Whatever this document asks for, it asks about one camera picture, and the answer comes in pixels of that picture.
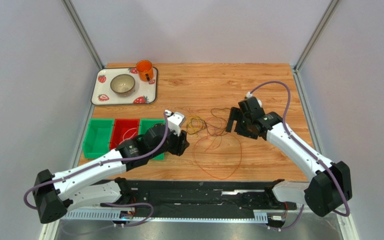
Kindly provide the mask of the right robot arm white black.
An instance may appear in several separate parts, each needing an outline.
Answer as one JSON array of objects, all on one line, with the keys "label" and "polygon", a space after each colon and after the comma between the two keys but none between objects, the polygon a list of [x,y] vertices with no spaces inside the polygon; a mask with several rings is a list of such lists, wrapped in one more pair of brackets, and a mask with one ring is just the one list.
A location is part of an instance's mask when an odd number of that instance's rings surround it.
[{"label": "right robot arm white black", "polygon": [[265,113],[252,96],[230,109],[227,132],[262,138],[281,150],[306,176],[306,182],[276,180],[265,189],[271,200],[308,206],[324,217],[353,197],[351,171],[343,161],[333,162],[303,141],[276,112]]}]

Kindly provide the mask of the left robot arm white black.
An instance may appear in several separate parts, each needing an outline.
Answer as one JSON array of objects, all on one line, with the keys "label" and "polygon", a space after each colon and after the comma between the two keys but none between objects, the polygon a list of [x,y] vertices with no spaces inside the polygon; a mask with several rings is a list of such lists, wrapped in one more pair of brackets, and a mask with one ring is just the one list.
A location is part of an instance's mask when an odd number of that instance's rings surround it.
[{"label": "left robot arm white black", "polygon": [[77,208],[120,201],[129,194],[121,180],[109,185],[98,182],[144,166],[166,152],[181,156],[190,145],[187,136],[185,130],[159,123],[87,164],[57,173],[42,170],[31,191],[40,223],[54,222]]}]

